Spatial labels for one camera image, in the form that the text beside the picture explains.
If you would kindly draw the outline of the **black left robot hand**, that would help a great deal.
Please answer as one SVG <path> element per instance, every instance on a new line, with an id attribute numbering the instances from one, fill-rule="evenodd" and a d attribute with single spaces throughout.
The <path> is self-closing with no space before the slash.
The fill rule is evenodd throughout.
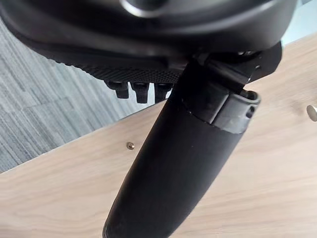
<path id="1" fill-rule="evenodd" d="M 272 74 L 294 0 L 3 0 L 24 45 L 102 80 L 120 99 L 165 105 L 111 207 L 105 238 L 166 238 L 245 133 Z"/>

